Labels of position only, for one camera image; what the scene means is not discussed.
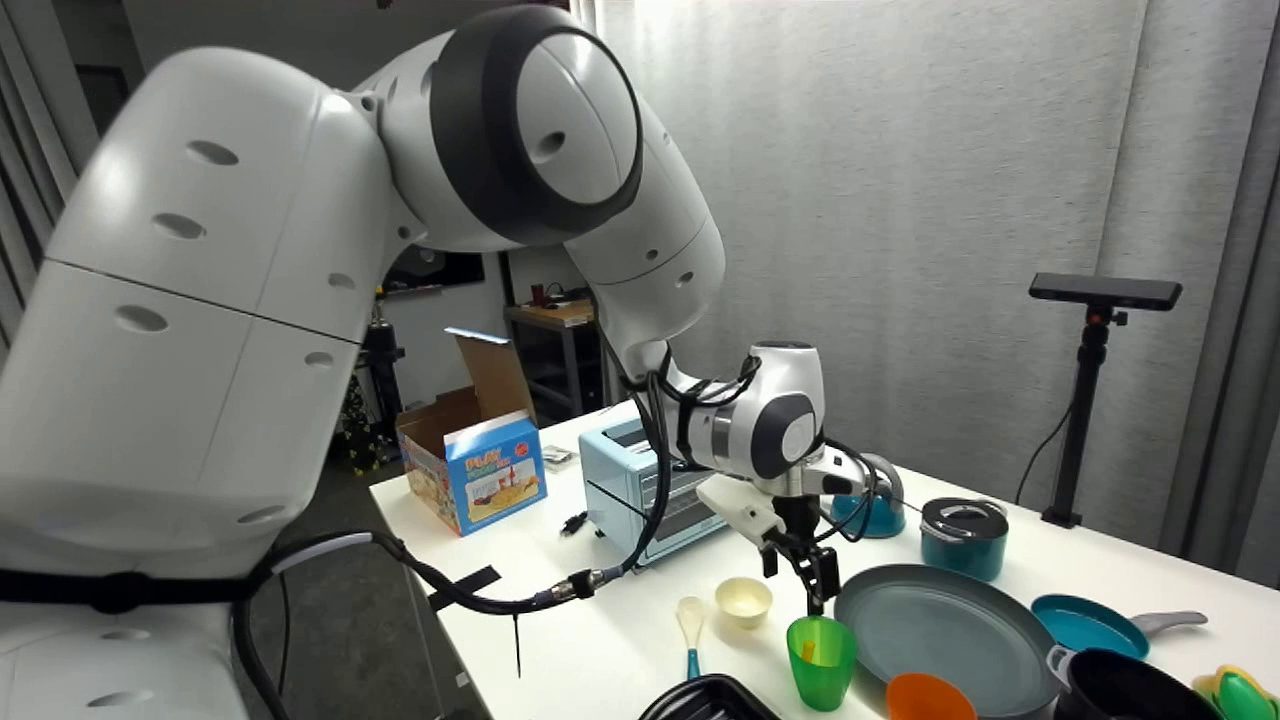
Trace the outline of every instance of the white table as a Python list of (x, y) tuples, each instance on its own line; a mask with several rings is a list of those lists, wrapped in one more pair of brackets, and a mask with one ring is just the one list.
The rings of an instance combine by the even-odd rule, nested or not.
[[(615, 403), (544, 431), (544, 449), (576, 453), (576, 436), (601, 420), (633, 412)], [(452, 536), (400, 479), (370, 487), (393, 530), (447, 575), (467, 575), (490, 562), (505, 579), (489, 597), (526, 597), (579, 568), (615, 562), (612, 548), (591, 527), (571, 539), (559, 522), (585, 510), (579, 464), (546, 466), (546, 500), (506, 514), (476, 536)], [(905, 466), (905, 494), (918, 508), (932, 494), (976, 494), (955, 482)], [(1245, 665), (1271, 691), (1280, 686), (1280, 592), (1160, 555), (1087, 527), (1051, 527), (1037, 510), (1008, 510), (1008, 548), (995, 589), (1030, 602), (1044, 592), (1074, 592), (1119, 613), (1201, 607), (1207, 627), (1150, 639), (1150, 665), (1197, 681), (1215, 665)], [(918, 522), (894, 539), (865, 539), (839, 548), (839, 575), (871, 562), (914, 562)], [(654, 568), (615, 579), (596, 601), (563, 602), (521, 620), (522, 674), (515, 674), (512, 623), (442, 607), (439, 620), (467, 665), (482, 705), (500, 720), (641, 714), (662, 686), (685, 674), (685, 639), (676, 627), (676, 601), (711, 592), (723, 575), (759, 575), (759, 555), (748, 539), (720, 530)], [(744, 681), (782, 720), (798, 714), (880, 714), (876, 701), (848, 697), (839, 711), (807, 711), (791, 686), (782, 627), (804, 613), (804, 589), (791, 568), (766, 579), (771, 616), (759, 631), (723, 631), (709, 623), (699, 661), (704, 670)]]

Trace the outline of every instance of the bowl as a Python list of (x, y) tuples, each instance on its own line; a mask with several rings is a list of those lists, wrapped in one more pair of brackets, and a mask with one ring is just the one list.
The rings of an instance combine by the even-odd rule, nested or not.
[(998, 505), (935, 494), (918, 510), (918, 555), (970, 579), (995, 579), (1002, 562), (1008, 520)]
[(883, 691), (889, 720), (976, 720), (970, 701), (928, 670), (905, 670)]
[(771, 592), (766, 583), (759, 583), (757, 575), (729, 575), (720, 589), (717, 589), (717, 607), (720, 616), (731, 623), (731, 627), (759, 627), (766, 607), (771, 607)]

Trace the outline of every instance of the small white bowl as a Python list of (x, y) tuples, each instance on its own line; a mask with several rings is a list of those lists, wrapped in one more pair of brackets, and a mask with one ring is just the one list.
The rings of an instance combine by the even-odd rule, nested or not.
[(717, 589), (717, 607), (720, 616), (731, 623), (731, 627), (759, 627), (766, 607), (771, 607), (771, 592), (766, 583), (759, 583), (757, 575), (729, 575), (720, 589)]

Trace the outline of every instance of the orange object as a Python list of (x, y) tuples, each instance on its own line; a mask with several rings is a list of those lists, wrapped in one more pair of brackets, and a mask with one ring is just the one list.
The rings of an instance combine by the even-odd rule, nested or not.
[(883, 697), (889, 720), (976, 720), (970, 701), (939, 674), (905, 670)]

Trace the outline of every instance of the green cup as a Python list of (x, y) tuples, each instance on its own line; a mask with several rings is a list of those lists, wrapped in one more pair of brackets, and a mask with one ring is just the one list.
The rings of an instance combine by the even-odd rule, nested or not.
[(830, 711), (844, 705), (857, 639), (844, 623), (827, 616), (798, 616), (788, 627), (791, 681), (798, 701), (816, 711)]

